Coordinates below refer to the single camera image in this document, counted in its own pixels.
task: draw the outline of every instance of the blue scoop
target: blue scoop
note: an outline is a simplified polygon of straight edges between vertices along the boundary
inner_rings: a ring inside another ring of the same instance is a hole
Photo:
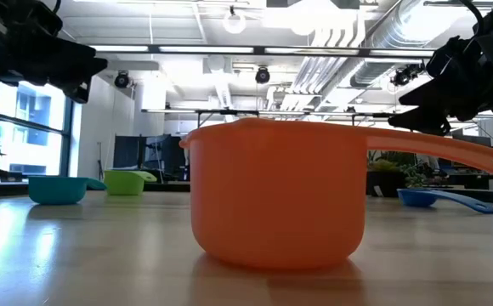
[[[491,204],[465,195],[457,195],[441,190],[402,189],[398,190],[401,202],[408,207],[430,207],[438,199],[451,200],[465,205],[479,213],[493,213]]]
[[[105,184],[93,178],[29,177],[29,197],[39,204],[75,204],[86,195],[86,188],[105,190]]]

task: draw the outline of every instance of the wooden table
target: wooden table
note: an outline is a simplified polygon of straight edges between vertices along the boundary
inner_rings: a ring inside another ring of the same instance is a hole
[[[189,194],[90,192],[67,207],[1,199],[0,305],[493,305],[493,215],[366,205],[349,262],[292,273],[204,256]]]

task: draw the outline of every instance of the orange measuring cup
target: orange measuring cup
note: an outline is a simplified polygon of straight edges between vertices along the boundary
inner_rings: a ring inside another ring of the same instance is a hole
[[[256,118],[199,128],[190,149],[194,236],[235,264],[344,261],[364,232],[366,152],[422,153],[493,173],[493,149],[419,133]]]

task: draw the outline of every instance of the teal bowl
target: teal bowl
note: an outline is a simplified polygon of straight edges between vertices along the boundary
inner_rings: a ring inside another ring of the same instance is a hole
[[[103,190],[105,185],[92,178],[29,177],[29,197],[38,204],[66,205],[78,203],[86,188]]]

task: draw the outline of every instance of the orange handle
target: orange handle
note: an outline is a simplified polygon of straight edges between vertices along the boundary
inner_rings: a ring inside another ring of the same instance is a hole
[[[493,149],[466,141],[420,133],[357,127],[369,150],[397,150],[443,157],[493,173]]]

